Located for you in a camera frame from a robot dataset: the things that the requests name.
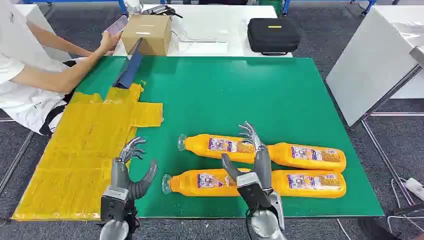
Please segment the person's right hand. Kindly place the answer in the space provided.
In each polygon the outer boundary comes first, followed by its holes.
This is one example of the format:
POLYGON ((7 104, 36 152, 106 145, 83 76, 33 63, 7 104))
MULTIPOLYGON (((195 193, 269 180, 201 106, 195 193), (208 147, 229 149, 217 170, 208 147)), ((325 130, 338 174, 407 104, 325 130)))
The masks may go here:
POLYGON ((102 35, 102 39, 100 41, 100 46, 97 49, 103 55, 107 55, 110 51, 112 51, 119 40, 121 39, 122 31, 118 32, 116 35, 111 35, 108 31, 104 31, 102 35))

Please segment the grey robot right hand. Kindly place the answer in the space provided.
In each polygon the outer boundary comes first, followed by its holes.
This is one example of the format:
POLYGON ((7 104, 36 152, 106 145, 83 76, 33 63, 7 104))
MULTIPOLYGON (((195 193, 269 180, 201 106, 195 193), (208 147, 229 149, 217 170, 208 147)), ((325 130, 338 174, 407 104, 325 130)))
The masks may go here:
MULTIPOLYGON (((243 137, 242 142, 253 145, 254 163, 251 172, 256 173, 262 190, 265 192, 271 192, 272 168, 268 148, 261 141, 258 133, 250 123, 245 121, 243 124, 239 124, 238 126, 243 130, 243 132, 239 133, 243 137)), ((247 174, 247 172, 239 171, 226 153, 221 154, 221 165, 235 182, 237 181, 237 177, 247 174)))

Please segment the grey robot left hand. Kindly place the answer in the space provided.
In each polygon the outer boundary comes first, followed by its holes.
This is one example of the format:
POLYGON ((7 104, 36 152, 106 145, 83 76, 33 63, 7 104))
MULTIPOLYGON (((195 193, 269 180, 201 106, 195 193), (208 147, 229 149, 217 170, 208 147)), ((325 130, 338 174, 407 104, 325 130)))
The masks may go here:
POLYGON ((142 198, 148 191, 158 170, 157 161, 152 159, 149 163, 149 168, 143 178, 137 182, 132 181, 129 177, 129 171, 126 163, 136 157, 142 160, 142 154, 146 152, 137 145, 144 144, 147 141, 142 137, 135 137, 126 143, 120 151, 118 157, 112 162, 111 167, 111 185, 115 188, 123 188, 128 190, 128 198, 137 200, 142 198))

